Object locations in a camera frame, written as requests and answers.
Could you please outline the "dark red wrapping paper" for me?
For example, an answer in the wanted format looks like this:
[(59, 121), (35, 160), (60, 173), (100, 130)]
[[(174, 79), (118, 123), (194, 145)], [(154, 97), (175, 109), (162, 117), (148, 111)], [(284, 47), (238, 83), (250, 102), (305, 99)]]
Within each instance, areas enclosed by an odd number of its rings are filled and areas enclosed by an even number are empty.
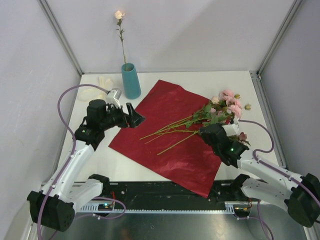
[(136, 108), (145, 117), (137, 128), (119, 131), (109, 147), (202, 197), (207, 197), (221, 160), (200, 137), (211, 124), (242, 116), (239, 95), (223, 90), (207, 99), (159, 80)]

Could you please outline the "cream ribbon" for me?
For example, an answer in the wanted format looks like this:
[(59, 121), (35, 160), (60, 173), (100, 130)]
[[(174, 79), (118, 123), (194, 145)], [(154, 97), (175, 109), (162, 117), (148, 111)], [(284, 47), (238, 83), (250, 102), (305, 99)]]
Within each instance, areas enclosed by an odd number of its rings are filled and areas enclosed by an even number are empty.
[[(111, 78), (105, 78), (102, 75), (98, 77), (98, 80), (93, 85), (96, 85), (107, 91), (110, 91), (115, 86), (114, 81)], [(92, 86), (82, 87), (77, 96), (77, 99), (81, 102), (89, 102), (94, 99), (104, 100), (105, 98), (106, 93), (104, 91)]]

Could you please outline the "pink artificial flower bunch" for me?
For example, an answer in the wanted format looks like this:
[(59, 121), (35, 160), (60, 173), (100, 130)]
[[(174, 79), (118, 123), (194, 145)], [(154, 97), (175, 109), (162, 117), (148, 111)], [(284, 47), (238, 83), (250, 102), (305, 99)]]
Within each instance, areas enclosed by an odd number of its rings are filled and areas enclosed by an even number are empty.
[(243, 111), (250, 111), (252, 109), (252, 105), (250, 103), (243, 105), (240, 98), (240, 94), (235, 94), (233, 91), (225, 89), (221, 91), (218, 96), (213, 96), (207, 104), (203, 105), (202, 108), (196, 110), (190, 116), (169, 123), (168, 125), (149, 135), (143, 136), (140, 139), (143, 140), (153, 136), (153, 138), (148, 141), (148, 143), (150, 143), (164, 135), (172, 133), (189, 134), (189, 136), (158, 153), (161, 155), (189, 138), (199, 135), (199, 129), (190, 130), (193, 126), (198, 125), (199, 127), (208, 127), (213, 124), (221, 124), (223, 126), (230, 123), (232, 124), (234, 118), (240, 120), (243, 115)]

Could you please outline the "cream single rose stem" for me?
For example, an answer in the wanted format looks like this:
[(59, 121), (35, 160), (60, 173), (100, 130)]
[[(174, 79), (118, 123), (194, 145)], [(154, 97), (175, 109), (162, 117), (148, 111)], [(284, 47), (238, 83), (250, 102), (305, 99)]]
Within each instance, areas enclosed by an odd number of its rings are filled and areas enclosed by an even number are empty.
[(125, 48), (124, 48), (124, 32), (125, 29), (122, 27), (122, 23), (124, 20), (125, 13), (123, 11), (117, 10), (114, 13), (114, 17), (116, 19), (116, 25), (117, 25), (117, 31), (118, 31), (118, 37), (121, 42), (121, 47), (122, 47), (122, 55), (123, 55), (123, 61), (124, 61), (124, 70), (128, 71), (128, 62), (127, 62), (127, 57), (125, 54)]

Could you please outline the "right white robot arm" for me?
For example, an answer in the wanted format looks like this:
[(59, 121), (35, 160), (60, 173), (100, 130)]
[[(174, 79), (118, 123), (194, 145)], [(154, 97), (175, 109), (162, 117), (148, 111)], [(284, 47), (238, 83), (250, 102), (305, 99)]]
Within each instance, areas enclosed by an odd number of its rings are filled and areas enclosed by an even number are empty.
[(238, 130), (237, 123), (211, 124), (199, 130), (202, 140), (225, 165), (259, 178), (240, 174), (231, 184), (231, 196), (237, 201), (245, 197), (265, 201), (286, 211), (300, 225), (312, 227), (320, 216), (319, 179), (311, 173), (294, 173), (257, 156), (256, 150), (229, 138)]

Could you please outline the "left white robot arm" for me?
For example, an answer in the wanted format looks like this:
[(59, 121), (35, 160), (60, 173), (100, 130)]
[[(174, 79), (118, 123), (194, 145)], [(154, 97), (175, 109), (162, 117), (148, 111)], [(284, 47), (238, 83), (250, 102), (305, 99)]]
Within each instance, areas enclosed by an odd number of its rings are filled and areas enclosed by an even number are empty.
[(27, 197), (30, 216), (34, 223), (66, 231), (77, 212), (94, 198), (105, 200), (110, 196), (108, 177), (93, 174), (76, 189), (73, 184), (91, 156), (105, 137), (105, 131), (113, 128), (136, 128), (145, 117), (135, 111), (131, 103), (122, 106), (106, 103), (102, 99), (89, 102), (86, 116), (75, 131), (69, 154), (64, 164), (56, 170), (51, 179), (39, 192), (31, 191)]

